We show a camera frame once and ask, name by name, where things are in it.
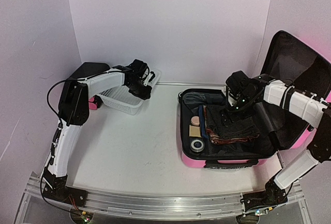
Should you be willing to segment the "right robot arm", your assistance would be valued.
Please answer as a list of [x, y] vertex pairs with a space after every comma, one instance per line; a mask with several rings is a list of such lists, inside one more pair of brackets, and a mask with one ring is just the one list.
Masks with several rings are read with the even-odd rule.
[[330, 160], [330, 103], [308, 90], [300, 90], [294, 83], [275, 79], [267, 74], [248, 78], [242, 71], [232, 73], [226, 80], [228, 92], [236, 104], [228, 109], [228, 116], [256, 116], [264, 125], [271, 122], [274, 113], [285, 115], [284, 124], [269, 131], [267, 138], [276, 151], [288, 150], [308, 129], [316, 134], [307, 148], [287, 166], [278, 171], [263, 191], [246, 193], [243, 203], [246, 211], [275, 207], [287, 202], [293, 184], [318, 164]]

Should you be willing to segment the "pink hard-shell suitcase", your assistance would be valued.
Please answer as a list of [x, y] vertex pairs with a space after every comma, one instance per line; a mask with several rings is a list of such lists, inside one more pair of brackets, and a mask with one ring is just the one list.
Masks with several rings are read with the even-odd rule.
[[258, 76], [237, 71], [224, 89], [187, 89], [178, 102], [185, 165], [261, 165], [301, 146], [312, 130], [330, 130], [330, 60], [279, 31]]

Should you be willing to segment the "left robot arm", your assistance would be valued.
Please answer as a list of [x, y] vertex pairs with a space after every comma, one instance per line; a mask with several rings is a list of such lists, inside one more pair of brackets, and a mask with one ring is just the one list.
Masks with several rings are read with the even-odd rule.
[[106, 63], [85, 62], [61, 83], [64, 85], [55, 115], [58, 118], [49, 159], [40, 181], [45, 182], [41, 196], [83, 207], [87, 191], [68, 187], [67, 169], [72, 149], [80, 135], [81, 127], [89, 118], [89, 101], [106, 90], [126, 87], [128, 92], [141, 99], [151, 97], [157, 74], [147, 63], [135, 59], [127, 66], [110, 67]]

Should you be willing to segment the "black dotted garment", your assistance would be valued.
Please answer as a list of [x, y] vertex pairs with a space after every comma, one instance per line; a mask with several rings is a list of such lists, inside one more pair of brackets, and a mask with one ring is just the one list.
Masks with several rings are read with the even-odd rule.
[[225, 107], [207, 105], [204, 107], [205, 128], [211, 129], [222, 138], [236, 138], [260, 134], [252, 117], [236, 118], [234, 121], [225, 113]]

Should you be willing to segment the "white plastic mesh basket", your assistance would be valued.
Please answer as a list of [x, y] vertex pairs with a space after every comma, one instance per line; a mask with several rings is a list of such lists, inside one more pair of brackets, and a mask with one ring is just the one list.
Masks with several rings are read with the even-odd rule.
[[[154, 71], [156, 76], [148, 85], [154, 88], [161, 76], [161, 72], [159, 70], [149, 68], [143, 70], [143, 72], [135, 72], [133, 69], [127, 70], [129, 75], [141, 75], [143, 84], [145, 78], [151, 71]], [[107, 89], [106, 91], [97, 94], [97, 96], [101, 98], [103, 104], [107, 107], [117, 109], [131, 115], [135, 115], [145, 102], [145, 100], [135, 97], [129, 93], [129, 88], [124, 85]]]

